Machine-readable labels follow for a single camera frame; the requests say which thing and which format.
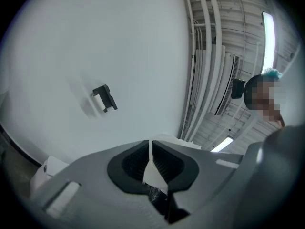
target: white paper roll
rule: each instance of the white paper roll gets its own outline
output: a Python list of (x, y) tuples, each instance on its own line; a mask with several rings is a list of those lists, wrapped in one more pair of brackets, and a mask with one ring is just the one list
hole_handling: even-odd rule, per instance
[(100, 109), (104, 110), (106, 108), (99, 94), (93, 96), (93, 99)]

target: dark floor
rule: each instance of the dark floor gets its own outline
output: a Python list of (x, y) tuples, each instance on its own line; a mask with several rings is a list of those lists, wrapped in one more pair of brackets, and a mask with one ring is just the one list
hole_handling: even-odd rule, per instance
[(24, 158), (7, 140), (6, 134), (0, 132), (0, 153), (4, 151), (1, 155), (3, 170), (15, 192), (29, 198), (30, 180), (39, 167)]

